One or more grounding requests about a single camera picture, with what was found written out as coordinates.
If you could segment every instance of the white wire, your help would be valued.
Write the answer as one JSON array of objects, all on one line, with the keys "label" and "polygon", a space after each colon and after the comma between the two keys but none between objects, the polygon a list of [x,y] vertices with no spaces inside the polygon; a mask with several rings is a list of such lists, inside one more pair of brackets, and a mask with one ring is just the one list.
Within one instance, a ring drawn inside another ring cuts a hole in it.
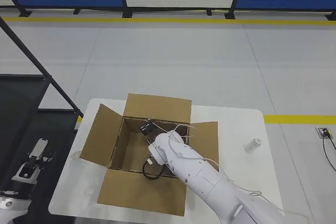
[{"label": "white wire", "polygon": [[166,130],[164,130],[164,129],[163,129],[161,126],[159,126],[158,124],[156,124],[156,123],[154,123],[154,122],[153,122],[153,124],[154,124],[157,128],[161,129],[162,131],[167,132]]},{"label": "white wire", "polygon": [[186,126],[186,127],[191,127],[191,128],[194,128],[192,126],[189,126],[189,125],[185,125],[185,124],[179,124],[175,127],[175,129],[171,132],[171,134],[169,135],[169,138],[168,138],[168,144],[169,144],[169,147],[171,148],[171,150],[174,152],[174,154],[176,154],[178,157],[180,158],[184,158],[184,159],[187,159],[187,160],[208,160],[208,161],[211,161],[213,162],[214,164],[216,164],[218,167],[219,167],[219,170],[222,171],[222,173],[224,174],[225,178],[228,180],[228,181],[231,181],[233,183],[234,186],[236,186],[237,188],[241,189],[241,190],[244,190],[246,192],[250,192],[250,196],[253,196],[253,197],[261,197],[263,198],[266,202],[268,202],[270,205],[276,207],[277,210],[281,211],[281,212],[284,212],[284,213],[290,213],[290,214],[295,214],[295,215],[298,215],[298,216],[302,216],[304,217],[306,220],[307,220],[307,223],[310,224],[310,219],[308,218],[308,216],[304,215],[304,214],[301,214],[301,213],[298,213],[298,212],[291,212],[291,211],[287,211],[287,210],[284,210],[282,208],[279,208],[277,205],[275,205],[274,203],[272,203],[271,201],[269,201],[265,196],[263,196],[263,193],[261,191],[258,191],[258,190],[248,190],[246,188],[243,188],[237,184],[234,183],[234,181],[232,179],[230,179],[228,177],[228,175],[224,172],[224,169],[220,167],[220,165],[212,160],[211,158],[190,158],[190,157],[184,157],[184,156],[181,156],[181,154],[178,154],[171,146],[170,144],[170,137],[173,136],[175,139],[176,137],[173,135],[173,133],[176,131],[177,127],[179,126]]}]

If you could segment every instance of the box flap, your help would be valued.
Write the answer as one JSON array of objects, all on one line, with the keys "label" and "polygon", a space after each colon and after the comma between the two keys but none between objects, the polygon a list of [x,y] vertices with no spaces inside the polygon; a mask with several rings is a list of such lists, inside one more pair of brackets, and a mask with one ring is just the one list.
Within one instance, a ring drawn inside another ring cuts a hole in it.
[{"label": "box flap", "polygon": [[164,96],[128,94],[124,116],[190,123],[192,101]]},{"label": "box flap", "polygon": [[[218,122],[191,124],[189,129],[189,145],[204,158],[210,158],[219,163]],[[218,166],[209,161],[218,170]]]},{"label": "box flap", "polygon": [[107,166],[111,159],[121,122],[121,115],[100,104],[80,158]]},{"label": "box flap", "polygon": [[148,180],[142,174],[108,169],[97,202],[183,216],[185,194],[179,179]]}]

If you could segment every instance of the blue barrier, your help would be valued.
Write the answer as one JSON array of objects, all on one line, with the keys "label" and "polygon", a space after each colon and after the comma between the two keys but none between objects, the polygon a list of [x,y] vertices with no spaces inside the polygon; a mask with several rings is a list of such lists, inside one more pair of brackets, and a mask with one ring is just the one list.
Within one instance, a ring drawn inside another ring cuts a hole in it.
[{"label": "blue barrier", "polygon": [[333,10],[336,0],[238,0],[237,8]]},{"label": "blue barrier", "polygon": [[121,7],[122,0],[18,0],[22,6]]}]

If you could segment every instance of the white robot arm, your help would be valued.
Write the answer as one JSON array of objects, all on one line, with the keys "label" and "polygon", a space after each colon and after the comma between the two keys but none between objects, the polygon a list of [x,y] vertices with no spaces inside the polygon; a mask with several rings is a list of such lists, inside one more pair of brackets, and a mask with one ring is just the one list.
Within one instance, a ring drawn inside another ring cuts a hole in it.
[{"label": "white robot arm", "polygon": [[158,164],[167,165],[213,209],[221,223],[283,223],[277,207],[242,192],[174,130],[159,134],[148,149]]}]

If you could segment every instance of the plastic bottle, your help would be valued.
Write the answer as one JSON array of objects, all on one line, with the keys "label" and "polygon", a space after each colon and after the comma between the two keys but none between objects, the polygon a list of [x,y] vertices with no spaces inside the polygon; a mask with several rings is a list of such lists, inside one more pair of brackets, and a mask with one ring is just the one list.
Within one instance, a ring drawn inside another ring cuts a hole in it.
[{"label": "plastic bottle", "polygon": [[250,153],[253,152],[256,148],[262,145],[262,141],[260,138],[254,138],[251,142],[245,146],[245,152]]}]

